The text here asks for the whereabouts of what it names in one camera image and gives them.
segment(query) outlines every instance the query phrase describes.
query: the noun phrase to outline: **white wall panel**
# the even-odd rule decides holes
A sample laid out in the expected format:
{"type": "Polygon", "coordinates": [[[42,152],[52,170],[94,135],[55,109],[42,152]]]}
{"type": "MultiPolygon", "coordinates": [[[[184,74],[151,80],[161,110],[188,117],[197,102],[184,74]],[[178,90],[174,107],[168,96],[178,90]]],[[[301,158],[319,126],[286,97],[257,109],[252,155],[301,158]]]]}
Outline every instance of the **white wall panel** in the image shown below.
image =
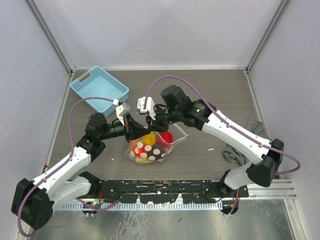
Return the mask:
{"type": "MultiPolygon", "coordinates": [[[[304,227],[319,239],[320,1],[291,1],[251,71],[272,138],[301,160],[289,177],[304,227]]],[[[296,164],[284,158],[282,170],[296,164]]]]}
{"type": "Polygon", "coordinates": [[[13,240],[17,183],[40,172],[68,74],[25,1],[0,8],[1,240],[13,240]]]}
{"type": "Polygon", "coordinates": [[[75,66],[246,67],[280,0],[35,1],[75,66]]]}

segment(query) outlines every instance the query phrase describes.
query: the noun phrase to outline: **floor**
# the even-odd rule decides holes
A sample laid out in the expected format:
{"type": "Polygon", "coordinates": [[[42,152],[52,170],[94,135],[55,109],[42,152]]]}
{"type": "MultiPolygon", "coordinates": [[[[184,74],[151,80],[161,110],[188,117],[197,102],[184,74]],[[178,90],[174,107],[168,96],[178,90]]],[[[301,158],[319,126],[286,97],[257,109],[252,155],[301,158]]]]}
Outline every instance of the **floor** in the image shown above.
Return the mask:
{"type": "MultiPolygon", "coordinates": [[[[77,71],[74,79],[84,71],[77,71]]],[[[114,70],[109,71],[116,79],[129,88],[131,115],[145,124],[143,115],[137,114],[137,99],[146,95],[150,84],[163,75],[178,75],[194,85],[206,100],[215,105],[228,118],[245,126],[247,118],[256,118],[247,80],[242,70],[114,70]]],[[[151,92],[155,103],[163,104],[160,92],[167,86],[175,84],[182,87],[191,100],[199,97],[188,86],[173,79],[159,82],[151,92]]],[[[73,90],[69,91],[63,116],[56,136],[50,159],[50,167],[70,152],[67,120],[72,105],[80,98],[73,90]]],[[[71,131],[77,142],[83,135],[89,116],[94,110],[86,103],[80,104],[71,118],[71,131]]],[[[116,118],[113,113],[107,118],[110,123],[116,118]]],[[[177,146],[164,162],[139,165],[125,156],[128,147],[124,137],[106,140],[103,153],[81,172],[89,171],[100,179],[215,179],[222,177],[228,169],[237,168],[236,163],[228,163],[222,156],[227,145],[215,136],[180,126],[190,134],[185,142],[177,146]]]]}
{"type": "Polygon", "coordinates": [[[219,210],[109,210],[85,217],[58,210],[32,240],[294,240],[284,201],[241,200],[232,217],[219,210]]]}

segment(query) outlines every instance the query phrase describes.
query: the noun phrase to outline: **blue plastic basket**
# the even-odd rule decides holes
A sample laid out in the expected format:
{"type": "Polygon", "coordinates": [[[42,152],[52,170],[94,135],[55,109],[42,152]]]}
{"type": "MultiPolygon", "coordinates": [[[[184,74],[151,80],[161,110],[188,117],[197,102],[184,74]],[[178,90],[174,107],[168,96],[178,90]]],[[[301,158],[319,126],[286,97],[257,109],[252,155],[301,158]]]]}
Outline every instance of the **blue plastic basket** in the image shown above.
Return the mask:
{"type": "MultiPolygon", "coordinates": [[[[102,97],[118,99],[121,102],[129,98],[129,88],[107,73],[99,66],[94,66],[79,78],[74,80],[70,87],[82,99],[88,97],[102,97]]],[[[94,110],[105,117],[116,110],[116,106],[110,101],[91,99],[86,100],[94,110]]]]}

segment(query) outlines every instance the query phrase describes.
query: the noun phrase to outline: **gray rag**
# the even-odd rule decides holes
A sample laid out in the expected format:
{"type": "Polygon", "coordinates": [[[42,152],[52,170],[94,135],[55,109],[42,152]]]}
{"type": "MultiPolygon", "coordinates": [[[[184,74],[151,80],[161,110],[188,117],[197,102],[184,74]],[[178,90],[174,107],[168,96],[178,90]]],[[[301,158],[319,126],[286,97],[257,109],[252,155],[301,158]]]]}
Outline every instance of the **gray rag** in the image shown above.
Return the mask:
{"type": "MultiPolygon", "coordinates": [[[[258,120],[248,118],[246,120],[245,129],[259,137],[269,139],[265,126],[258,120]]],[[[248,158],[246,158],[241,152],[239,152],[232,146],[228,146],[225,150],[222,151],[222,154],[229,163],[238,163],[240,166],[242,166],[249,162],[248,158]]]]}

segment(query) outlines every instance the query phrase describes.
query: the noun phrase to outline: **plastic bag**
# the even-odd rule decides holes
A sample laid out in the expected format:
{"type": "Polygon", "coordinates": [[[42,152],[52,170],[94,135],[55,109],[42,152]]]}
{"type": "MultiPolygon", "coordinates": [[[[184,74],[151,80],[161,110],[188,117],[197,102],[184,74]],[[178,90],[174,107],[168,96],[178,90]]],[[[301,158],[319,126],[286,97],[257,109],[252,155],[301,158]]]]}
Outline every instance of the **plastic bag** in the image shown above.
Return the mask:
{"type": "Polygon", "coordinates": [[[139,164],[162,162],[167,155],[189,135],[177,124],[170,125],[168,132],[153,131],[132,140],[125,155],[139,164]]]}

